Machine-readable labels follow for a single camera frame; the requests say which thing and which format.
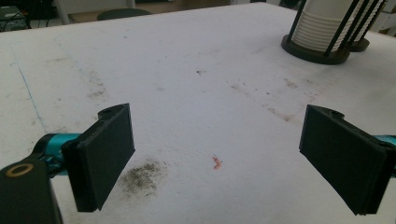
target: stacked white cup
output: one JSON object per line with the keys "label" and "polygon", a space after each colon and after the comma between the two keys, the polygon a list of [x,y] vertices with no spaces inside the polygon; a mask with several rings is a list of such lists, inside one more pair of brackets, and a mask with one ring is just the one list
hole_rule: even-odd
{"label": "stacked white cup", "polygon": [[[324,52],[329,47],[353,0],[307,0],[291,40],[306,49]],[[332,51],[338,50],[354,17],[351,16]]]}

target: black bracket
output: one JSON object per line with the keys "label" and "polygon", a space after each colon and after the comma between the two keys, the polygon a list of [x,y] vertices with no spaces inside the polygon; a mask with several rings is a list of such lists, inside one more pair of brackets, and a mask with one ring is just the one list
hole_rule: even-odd
{"label": "black bracket", "polygon": [[79,212],[102,208],[134,154],[134,139],[129,105],[98,116],[80,135],[43,136],[30,156],[0,171],[1,223],[62,223],[50,178],[64,171]]}
{"label": "black bracket", "polygon": [[355,215],[375,214],[389,179],[396,174],[396,146],[324,107],[307,106],[300,151]]}

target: white table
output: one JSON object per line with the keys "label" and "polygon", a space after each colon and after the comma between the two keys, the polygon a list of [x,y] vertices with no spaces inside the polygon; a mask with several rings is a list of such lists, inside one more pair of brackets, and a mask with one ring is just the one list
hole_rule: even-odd
{"label": "white table", "polygon": [[65,223],[393,224],[395,179],[377,215],[355,217],[298,146],[307,104],[395,133],[396,41],[369,33],[345,64],[309,63],[280,47],[294,17],[249,4],[1,34],[0,166],[130,103],[136,153],[123,173],[157,161],[157,188],[120,181],[101,212],[81,214],[57,176]]}

